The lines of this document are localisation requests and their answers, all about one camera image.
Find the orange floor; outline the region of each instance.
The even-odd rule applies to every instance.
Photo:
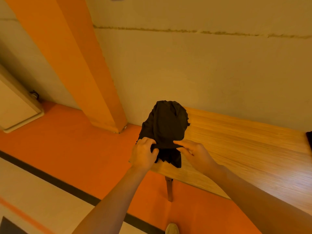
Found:
[[[128,159],[140,126],[121,134],[93,127],[82,111],[45,102],[45,115],[9,134],[0,131],[0,150],[93,196],[103,198],[130,167]],[[178,181],[167,201],[165,178],[148,172],[128,212],[181,234],[260,233],[231,200]]]

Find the white floor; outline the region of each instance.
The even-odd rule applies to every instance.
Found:
[[[28,234],[71,234],[92,205],[0,158],[0,219]],[[123,223],[120,234],[144,234]]]

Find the forearm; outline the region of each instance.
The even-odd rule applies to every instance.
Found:
[[[118,234],[145,174],[145,170],[131,167],[111,192],[84,218],[73,234]]]
[[[262,233],[312,233],[312,216],[217,165],[205,173]]]

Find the left hand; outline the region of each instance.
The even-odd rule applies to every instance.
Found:
[[[147,172],[156,161],[159,149],[154,149],[151,153],[151,145],[156,141],[147,137],[139,139],[132,149],[132,167],[142,169]]]

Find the hand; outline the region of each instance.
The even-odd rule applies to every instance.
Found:
[[[151,145],[156,141],[147,137],[139,139],[132,149],[132,167],[148,171],[156,161],[159,149],[151,153]]]
[[[183,146],[177,150],[183,153],[189,163],[200,173],[208,176],[209,171],[218,166],[201,143],[188,139],[175,140],[174,143]]]

